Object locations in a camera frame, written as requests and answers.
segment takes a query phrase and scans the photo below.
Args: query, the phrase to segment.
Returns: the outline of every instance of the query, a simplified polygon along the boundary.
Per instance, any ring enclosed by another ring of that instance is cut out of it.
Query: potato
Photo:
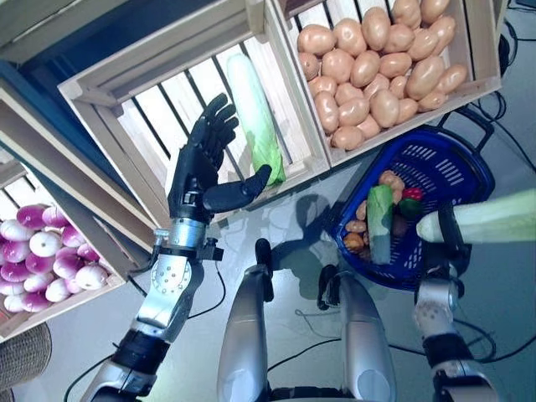
[[[298,53],[298,59],[300,60],[301,69],[307,81],[318,76],[320,63],[318,63],[317,56],[312,53]]]
[[[353,62],[350,81],[352,85],[361,88],[372,82],[379,71],[379,56],[373,50],[362,52]]]
[[[364,98],[353,98],[338,108],[339,126],[356,126],[363,122],[369,114],[369,101]]]
[[[365,140],[376,137],[381,130],[380,126],[371,115],[368,115],[365,120],[363,120],[363,123],[358,124],[358,129],[361,130],[365,136]]]
[[[453,17],[441,17],[428,29],[435,33],[439,39],[432,51],[434,56],[438,56],[454,38],[454,34],[456,33],[456,20]]]
[[[434,111],[443,106],[447,100],[447,95],[438,90],[433,90],[430,94],[419,100],[419,111]]]
[[[333,95],[323,90],[315,96],[315,107],[318,117],[322,123],[322,128],[326,134],[331,134],[338,127],[338,107]]]
[[[298,35],[298,52],[313,53],[322,57],[335,47],[335,35],[322,25],[307,25]]]
[[[362,220],[351,220],[344,226],[344,229],[348,232],[363,233],[367,230],[367,224]]]
[[[408,77],[401,75],[394,77],[389,84],[389,90],[399,99],[404,99],[405,85],[408,82]]]
[[[374,95],[379,90],[387,90],[389,88],[389,79],[380,73],[377,73],[374,79],[370,84],[365,86],[363,90],[363,96],[365,99],[370,100],[372,95]]]
[[[461,64],[454,64],[445,70],[435,89],[448,95],[460,86],[466,78],[467,67]]]
[[[420,101],[430,94],[439,84],[439,79],[444,71],[445,63],[439,56],[431,56],[428,59],[421,60],[413,68],[405,86],[408,97]]]
[[[419,109],[419,104],[416,100],[411,98],[401,99],[399,102],[399,117],[396,119],[395,124],[402,124],[408,121],[411,117],[415,116]]]
[[[366,220],[367,218],[367,200],[365,199],[355,211],[355,217],[358,220]]]
[[[332,77],[317,77],[309,81],[309,90],[313,98],[317,96],[318,92],[322,92],[323,90],[335,96],[337,82]]]
[[[332,135],[332,147],[352,151],[365,141],[363,132],[357,127],[339,127]]]
[[[353,254],[357,254],[365,247],[361,236],[354,232],[350,232],[344,236],[343,243],[346,249]]]
[[[372,7],[363,17],[361,31],[367,45],[377,52],[384,48],[389,37],[391,22],[389,16],[380,7]]]
[[[402,23],[391,25],[387,43],[384,46],[384,53],[405,52],[411,47],[414,40],[415,33],[411,28]]]
[[[415,40],[408,50],[408,54],[413,61],[424,60],[432,54],[438,43],[437,33],[429,29],[421,29],[415,32]]]
[[[391,79],[404,75],[411,67],[411,57],[407,53],[386,54],[379,60],[379,72]]]
[[[397,177],[396,173],[392,170],[385,170],[379,175],[378,183],[391,187]]]
[[[391,10],[395,23],[416,29],[420,26],[420,7],[418,0],[396,0]]]
[[[349,82],[338,86],[337,92],[335,93],[335,101],[339,106],[353,98],[363,98],[363,91]]]
[[[352,71],[353,57],[341,49],[334,49],[322,57],[322,76],[333,77],[338,84],[347,82]]]
[[[341,19],[333,28],[333,35],[337,40],[335,45],[353,57],[359,56],[367,49],[361,25],[351,18]]]
[[[399,116],[399,100],[389,90],[379,90],[370,98],[370,114],[379,126],[394,126]]]
[[[423,22],[433,24],[446,10],[450,0],[422,0],[420,15]]]

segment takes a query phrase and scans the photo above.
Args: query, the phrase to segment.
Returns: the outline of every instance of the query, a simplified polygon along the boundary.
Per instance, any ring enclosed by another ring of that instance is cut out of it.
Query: green vegetable
[[[412,198],[402,198],[399,202],[399,210],[407,219],[415,219],[422,215],[422,204]]]
[[[382,184],[372,187],[368,195],[367,227],[372,261],[374,264],[388,264],[391,260],[393,190]]]
[[[268,164],[271,166],[268,185],[284,182],[285,169],[271,110],[251,60],[243,54],[232,56],[227,61],[227,76],[254,170]]]
[[[454,216],[468,244],[536,240],[536,188],[478,204],[457,205]],[[443,242],[437,212],[417,224],[417,234],[431,243]]]

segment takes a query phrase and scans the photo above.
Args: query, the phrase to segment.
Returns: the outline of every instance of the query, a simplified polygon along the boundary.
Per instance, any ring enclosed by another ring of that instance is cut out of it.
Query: wicker basket
[[[45,323],[0,343],[0,391],[39,376],[49,364],[51,354],[52,338]],[[9,395],[0,393],[0,402],[12,400]]]

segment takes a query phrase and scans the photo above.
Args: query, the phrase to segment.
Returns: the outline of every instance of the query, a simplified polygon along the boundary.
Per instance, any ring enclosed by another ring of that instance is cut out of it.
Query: plastic basket
[[[406,187],[423,190],[425,214],[436,210],[443,202],[456,205],[486,200],[495,188],[493,175],[480,156],[493,128],[469,110],[460,113],[485,130],[486,136],[478,147],[443,128],[448,116],[440,126],[419,127],[385,146],[358,185],[351,184],[353,191],[344,205],[334,207],[330,233],[346,261],[371,281],[395,289],[414,290],[422,266],[422,241],[415,231],[418,220],[408,222],[404,237],[392,239],[388,265],[361,260],[344,247],[343,238],[348,233],[345,224],[355,219],[356,209],[367,198],[370,188],[377,185],[384,170],[396,172]]]

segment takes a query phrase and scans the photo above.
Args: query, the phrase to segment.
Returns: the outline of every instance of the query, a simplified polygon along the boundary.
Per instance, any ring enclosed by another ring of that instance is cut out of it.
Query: wooden crate
[[[87,243],[95,249],[100,256],[100,264],[108,270],[110,275],[106,280],[106,285],[101,289],[82,291],[62,302],[53,304],[41,312],[7,312],[3,308],[5,296],[0,295],[0,310],[9,317],[6,322],[0,323],[0,343],[123,285],[125,283],[123,278],[126,273],[138,267],[137,260],[139,259],[139,255],[132,254],[123,245],[116,243],[116,239],[114,236],[109,235],[109,230],[107,230],[106,226],[96,219],[87,208],[81,206],[41,173],[36,172],[34,176],[32,173],[28,173],[22,165],[19,164],[19,166],[23,169],[23,174],[17,173],[10,180],[4,180],[3,182],[6,186],[16,183],[18,180],[23,180],[24,176],[28,174],[28,182],[35,188],[31,203],[42,202],[57,205],[67,216],[70,223],[84,235]],[[12,191],[11,196],[16,198],[16,192]],[[3,212],[3,218],[7,218],[5,211]]]
[[[292,49],[291,56],[296,66],[296,77],[301,84],[305,86],[307,82],[297,60],[296,40],[299,25],[305,27],[309,23],[318,23],[329,27],[330,23],[336,24],[342,18],[361,19],[371,7],[381,7],[388,11],[393,4],[394,0],[327,0],[324,2],[289,0],[284,11],[276,8],[281,26],[289,27],[285,30],[286,41]],[[500,71],[495,42],[496,21],[492,1],[451,0],[445,15],[451,15],[456,20],[456,34],[441,57],[447,67],[456,63],[466,65],[469,70],[467,82],[450,94],[449,100],[440,109],[417,114],[406,123],[383,130],[379,135],[367,140],[361,147],[351,152],[330,147],[329,140],[320,129],[318,135],[323,139],[332,167],[500,88]],[[310,111],[319,127],[320,121],[314,102],[308,90],[306,93]]]
[[[469,66],[471,79],[438,111],[385,131],[354,152],[334,150],[322,132],[297,54],[295,16],[328,24],[394,0],[220,0],[123,49],[59,86],[100,149],[153,221],[168,226],[166,181],[178,149],[203,109],[229,93],[225,60],[248,54],[278,126],[287,180],[260,202],[326,172],[411,128],[500,86],[492,0],[452,0],[458,22],[444,57]],[[227,150],[221,181],[248,177],[250,154],[240,129]]]

